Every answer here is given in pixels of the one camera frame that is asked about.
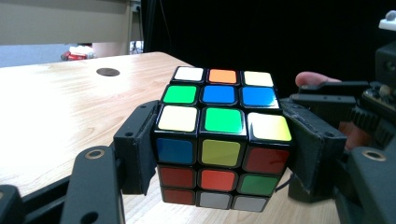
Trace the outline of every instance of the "rubik's cube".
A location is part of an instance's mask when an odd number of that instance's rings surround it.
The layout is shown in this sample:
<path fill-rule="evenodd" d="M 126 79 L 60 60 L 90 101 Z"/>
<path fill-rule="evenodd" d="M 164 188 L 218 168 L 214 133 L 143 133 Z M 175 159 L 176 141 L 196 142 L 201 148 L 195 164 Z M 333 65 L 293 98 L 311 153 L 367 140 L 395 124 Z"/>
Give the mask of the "rubik's cube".
<path fill-rule="evenodd" d="M 268 73 L 180 66 L 152 132 L 165 203 L 261 212 L 290 155 Z"/>

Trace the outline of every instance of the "table surface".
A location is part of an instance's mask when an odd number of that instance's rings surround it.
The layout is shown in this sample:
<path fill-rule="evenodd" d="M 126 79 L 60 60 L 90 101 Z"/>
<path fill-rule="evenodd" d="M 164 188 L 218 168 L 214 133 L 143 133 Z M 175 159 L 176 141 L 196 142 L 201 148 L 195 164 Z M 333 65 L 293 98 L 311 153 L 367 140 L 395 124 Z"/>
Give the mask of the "table surface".
<path fill-rule="evenodd" d="M 188 64 L 153 52 L 0 68 L 0 184 L 17 186 L 24 196 L 71 175 L 77 154 L 109 146 L 137 106 L 161 98 L 181 65 Z M 100 76 L 99 68 L 120 75 Z M 123 201 L 127 223 L 339 223 L 332 200 L 298 203 L 287 188 L 262 213 L 219 210 L 164 203 L 155 175 L 147 196 L 123 195 Z"/>

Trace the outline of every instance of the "black curtain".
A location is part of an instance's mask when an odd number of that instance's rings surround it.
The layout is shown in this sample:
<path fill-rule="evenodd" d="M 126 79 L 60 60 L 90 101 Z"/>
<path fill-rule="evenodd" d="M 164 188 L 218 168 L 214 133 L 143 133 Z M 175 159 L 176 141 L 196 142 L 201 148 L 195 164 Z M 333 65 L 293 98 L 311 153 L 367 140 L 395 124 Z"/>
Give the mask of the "black curtain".
<path fill-rule="evenodd" d="M 394 0 L 142 0 L 144 51 L 198 67 L 270 72 L 287 97 L 301 71 L 374 80 L 375 50 L 396 40 L 396 32 L 378 28 L 394 6 Z"/>

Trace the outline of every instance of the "hand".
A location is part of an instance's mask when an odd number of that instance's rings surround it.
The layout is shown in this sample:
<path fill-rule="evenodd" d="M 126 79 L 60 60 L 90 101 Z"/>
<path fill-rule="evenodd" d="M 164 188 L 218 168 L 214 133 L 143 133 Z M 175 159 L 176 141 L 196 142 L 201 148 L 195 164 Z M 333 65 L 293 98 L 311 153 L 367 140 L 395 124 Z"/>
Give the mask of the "hand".
<path fill-rule="evenodd" d="M 319 73 L 302 72 L 295 78 L 298 87 L 303 85 L 318 85 L 322 82 L 340 82 L 341 80 L 326 77 Z M 353 122 L 341 121 L 338 130 L 347 136 L 346 149 L 353 149 L 354 147 L 368 146 L 371 136 L 358 128 Z"/>

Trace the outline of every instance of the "cube face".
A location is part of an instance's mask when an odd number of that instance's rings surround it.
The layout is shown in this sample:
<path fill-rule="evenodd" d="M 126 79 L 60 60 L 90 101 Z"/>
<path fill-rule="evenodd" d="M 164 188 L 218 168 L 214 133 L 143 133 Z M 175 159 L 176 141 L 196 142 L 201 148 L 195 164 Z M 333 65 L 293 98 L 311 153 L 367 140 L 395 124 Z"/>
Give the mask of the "cube face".
<path fill-rule="evenodd" d="M 152 137 L 163 201 L 261 212 L 292 137 L 268 73 L 178 67 Z"/>

